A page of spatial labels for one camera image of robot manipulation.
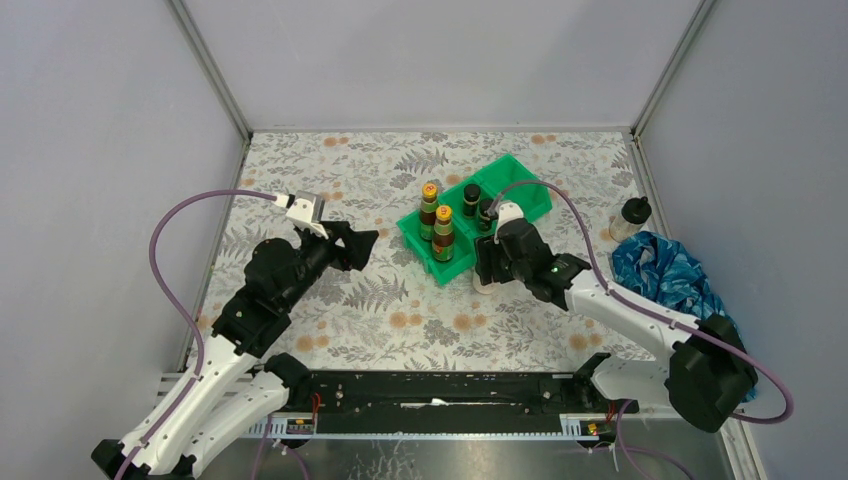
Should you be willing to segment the large clear black lid jar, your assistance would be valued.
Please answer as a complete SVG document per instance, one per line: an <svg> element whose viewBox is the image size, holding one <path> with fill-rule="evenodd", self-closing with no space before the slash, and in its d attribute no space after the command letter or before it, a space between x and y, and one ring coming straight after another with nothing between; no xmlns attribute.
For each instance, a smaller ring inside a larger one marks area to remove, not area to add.
<svg viewBox="0 0 848 480"><path fill-rule="evenodd" d="M473 276L472 287L481 295L492 295L497 290L498 285L496 283L483 284L478 276Z"/></svg>

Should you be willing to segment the yellow cap sauce bottle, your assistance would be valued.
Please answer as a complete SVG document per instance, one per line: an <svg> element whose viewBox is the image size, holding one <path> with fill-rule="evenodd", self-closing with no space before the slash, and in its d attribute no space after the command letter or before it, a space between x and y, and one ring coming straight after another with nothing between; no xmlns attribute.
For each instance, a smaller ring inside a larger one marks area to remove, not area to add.
<svg viewBox="0 0 848 480"><path fill-rule="evenodd" d="M421 200L419 205L419 236L422 240L432 240L434 224L436 222L436 210L438 203L439 188L436 184L428 182L421 189Z"/></svg>

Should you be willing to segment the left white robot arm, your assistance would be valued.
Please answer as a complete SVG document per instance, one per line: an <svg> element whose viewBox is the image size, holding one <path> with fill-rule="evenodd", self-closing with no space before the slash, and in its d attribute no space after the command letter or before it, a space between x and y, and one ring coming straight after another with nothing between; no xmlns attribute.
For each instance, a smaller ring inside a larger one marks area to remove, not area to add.
<svg viewBox="0 0 848 480"><path fill-rule="evenodd" d="M377 231L355 231L346 221L322 225L326 237L297 228L298 247L274 238L254 248L244 286L198 352L199 370L184 372L133 431L93 450L92 460L108 478L196 479L261 418L307 404L310 370L290 354L266 353L324 271L363 270L378 239Z"/></svg>

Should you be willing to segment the small black cap spice jar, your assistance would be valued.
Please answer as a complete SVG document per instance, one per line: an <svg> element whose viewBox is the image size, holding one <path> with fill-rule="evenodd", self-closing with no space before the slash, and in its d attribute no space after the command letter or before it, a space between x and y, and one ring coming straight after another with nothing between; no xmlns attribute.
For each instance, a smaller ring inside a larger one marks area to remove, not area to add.
<svg viewBox="0 0 848 480"><path fill-rule="evenodd" d="M466 219L473 219L476 216L478 203L480 201L482 190L476 183L468 183L463 188L463 204L462 215Z"/></svg>

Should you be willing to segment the green cap chili sauce bottle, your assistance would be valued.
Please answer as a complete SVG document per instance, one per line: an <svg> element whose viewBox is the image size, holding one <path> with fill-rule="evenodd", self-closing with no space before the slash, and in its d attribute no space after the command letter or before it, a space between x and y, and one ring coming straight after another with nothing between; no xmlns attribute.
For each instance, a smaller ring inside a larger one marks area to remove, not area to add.
<svg viewBox="0 0 848 480"><path fill-rule="evenodd" d="M435 223L431 238L433 258L439 262L449 262L454 255L455 232L453 210L448 205L440 205L436 209Z"/></svg>

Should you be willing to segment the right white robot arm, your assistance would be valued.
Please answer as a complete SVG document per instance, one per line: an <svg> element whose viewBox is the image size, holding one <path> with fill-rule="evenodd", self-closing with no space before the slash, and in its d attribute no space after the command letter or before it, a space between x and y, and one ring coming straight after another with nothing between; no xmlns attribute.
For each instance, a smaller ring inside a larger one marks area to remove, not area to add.
<svg viewBox="0 0 848 480"><path fill-rule="evenodd" d="M516 218L474 242L483 285L518 281L564 311L597 320L637 343L650 361L609 356L573 386L575 402L597 412L611 400L665 405L693 427L715 433L757 384L736 328L718 314L701 320L668 310L571 254L554 254L535 226Z"/></svg>

